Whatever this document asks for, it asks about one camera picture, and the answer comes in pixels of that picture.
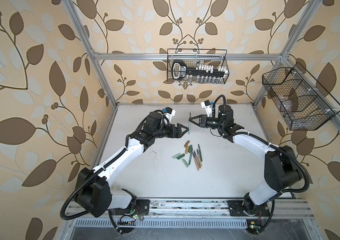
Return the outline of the dark green pen cap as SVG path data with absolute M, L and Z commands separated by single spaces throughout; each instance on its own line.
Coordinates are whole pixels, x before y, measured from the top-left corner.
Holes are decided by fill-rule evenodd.
M 181 154 L 177 157 L 178 160 L 182 159 L 185 156 L 185 154 Z

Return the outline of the light green pen cap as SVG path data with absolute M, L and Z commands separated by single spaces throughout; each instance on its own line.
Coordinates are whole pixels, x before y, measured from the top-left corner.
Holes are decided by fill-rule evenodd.
M 178 154 L 172 156 L 172 158 L 173 158 L 173 159 L 176 159 L 176 158 L 179 157 L 180 155 L 182 155 L 182 154 L 181 154 L 181 153 L 178 153 Z

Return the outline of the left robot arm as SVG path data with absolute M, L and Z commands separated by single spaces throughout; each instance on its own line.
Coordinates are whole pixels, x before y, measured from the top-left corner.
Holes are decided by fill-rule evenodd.
M 86 214 L 97 218 L 111 210 L 119 210 L 127 215 L 134 213 L 136 195 L 126 189 L 112 190 L 113 182 L 156 139 L 180 139 L 189 131 L 182 124 L 172 124 L 173 116 L 175 110 L 171 108 L 150 112 L 135 131 L 126 136 L 121 149 L 94 168 L 84 168 L 78 175 L 75 190 L 61 208 L 60 218 L 72 220 Z

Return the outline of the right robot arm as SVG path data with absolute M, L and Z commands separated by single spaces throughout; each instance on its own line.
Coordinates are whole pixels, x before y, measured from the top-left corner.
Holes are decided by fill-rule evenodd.
M 303 193 L 309 189 L 310 180 L 305 168 L 297 161 L 289 146 L 277 146 L 246 132 L 234 122 L 234 112 L 228 105 L 220 105 L 218 116 L 215 107 L 209 106 L 208 115 L 190 117 L 189 122 L 201 128 L 216 129 L 218 136 L 240 145 L 264 160 L 264 180 L 244 196 L 243 211 L 253 216 L 265 203 L 284 193 Z

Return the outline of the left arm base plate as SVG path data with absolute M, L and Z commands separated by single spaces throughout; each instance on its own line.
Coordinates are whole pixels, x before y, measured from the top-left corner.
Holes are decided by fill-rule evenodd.
M 125 209 L 113 209 L 117 216 L 146 216 L 149 213 L 150 200 L 138 199 Z

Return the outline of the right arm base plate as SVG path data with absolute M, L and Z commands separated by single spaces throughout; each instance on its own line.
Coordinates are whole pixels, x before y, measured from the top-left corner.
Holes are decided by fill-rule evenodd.
M 227 202 L 231 217 L 269 217 L 270 209 L 266 203 L 254 205 L 251 201 L 230 200 Z

